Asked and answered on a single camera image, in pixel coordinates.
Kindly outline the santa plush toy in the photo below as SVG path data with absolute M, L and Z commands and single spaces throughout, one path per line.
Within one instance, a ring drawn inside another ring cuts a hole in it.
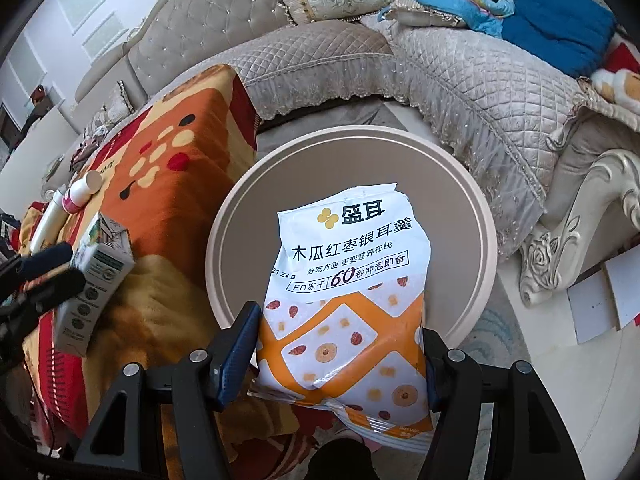
M 639 50 L 629 41 L 614 37 L 590 79 L 603 99 L 639 114 Z

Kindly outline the white green milk carton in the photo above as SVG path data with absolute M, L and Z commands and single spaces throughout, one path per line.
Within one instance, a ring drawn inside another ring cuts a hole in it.
M 82 234 L 70 264 L 81 270 L 86 284 L 56 309 L 53 347 L 72 356 L 86 356 L 100 315 L 134 267 L 128 230 L 97 212 Z

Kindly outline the tall white cylinder bottle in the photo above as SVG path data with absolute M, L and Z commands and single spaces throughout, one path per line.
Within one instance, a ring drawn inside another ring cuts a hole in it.
M 47 208 L 39 220 L 35 234 L 29 244 L 29 250 L 32 255 L 53 245 L 58 239 L 58 233 L 68 217 L 68 213 L 63 207 L 63 198 L 66 191 L 66 185 L 58 188 L 47 204 Z

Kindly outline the white cabinet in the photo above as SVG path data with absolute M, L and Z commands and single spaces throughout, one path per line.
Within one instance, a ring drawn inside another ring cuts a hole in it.
M 76 130 L 57 107 L 33 124 L 1 170 L 1 211 L 22 220 L 29 205 L 41 200 L 47 166 L 77 140 Z

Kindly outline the beige round trash bin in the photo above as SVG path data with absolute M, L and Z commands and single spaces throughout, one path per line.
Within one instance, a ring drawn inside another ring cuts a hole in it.
M 425 324 L 457 347 L 482 315 L 498 244 L 484 193 L 454 156 L 402 130 L 341 126 L 282 145 L 224 199 L 205 256 L 208 301 L 229 327 L 248 300 L 262 301 L 280 248 L 277 214 L 358 185 L 396 184 L 432 246 Z

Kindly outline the clothes pile on sofa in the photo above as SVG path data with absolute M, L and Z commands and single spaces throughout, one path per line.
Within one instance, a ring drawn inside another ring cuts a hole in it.
M 99 133 L 80 142 L 78 148 L 76 148 L 76 151 L 74 151 L 74 154 L 70 159 L 70 172 L 72 174 L 85 165 L 93 152 L 103 143 L 105 137 L 105 133 Z

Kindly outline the orange white snack bag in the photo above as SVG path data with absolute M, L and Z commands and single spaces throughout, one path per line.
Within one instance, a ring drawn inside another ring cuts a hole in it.
M 331 412 L 372 442 L 425 453 L 431 243 L 408 197 L 391 183 L 356 186 L 278 220 L 254 395 Z

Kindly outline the blue folded blanket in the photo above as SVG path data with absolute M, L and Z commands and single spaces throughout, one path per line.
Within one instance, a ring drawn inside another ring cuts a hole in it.
M 597 70 L 616 29 L 614 14 L 593 0 L 513 0 L 501 37 L 568 76 Z

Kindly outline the small fringed cushion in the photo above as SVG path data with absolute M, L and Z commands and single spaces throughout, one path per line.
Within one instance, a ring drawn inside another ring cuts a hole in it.
M 133 112 L 134 106 L 129 99 L 125 84 L 122 80 L 118 80 L 108 94 L 106 101 L 91 116 L 85 126 L 84 137 L 105 136 Z

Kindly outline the white paper sheets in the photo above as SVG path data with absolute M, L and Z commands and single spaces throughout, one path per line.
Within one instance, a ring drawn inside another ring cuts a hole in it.
M 567 289 L 578 344 L 639 326 L 639 246 L 623 250 Z

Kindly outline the checkered orange red blanket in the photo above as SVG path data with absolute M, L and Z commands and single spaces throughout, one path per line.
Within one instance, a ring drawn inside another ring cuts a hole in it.
M 236 71 L 217 64 L 179 84 L 94 154 L 99 192 L 64 224 L 77 245 L 97 214 L 129 234 L 134 267 L 99 315 L 85 356 L 56 350 L 47 314 L 25 344 L 48 413 L 82 436 L 122 367 L 174 364 L 219 330 L 205 287 L 216 214 L 255 159 L 257 116 Z

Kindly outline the pink label yogurt bottle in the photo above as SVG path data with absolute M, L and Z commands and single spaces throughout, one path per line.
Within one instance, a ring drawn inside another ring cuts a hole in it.
M 90 170 L 76 180 L 62 197 L 62 208 L 68 214 L 77 214 L 84 208 L 92 196 L 99 192 L 102 176 L 99 171 Z

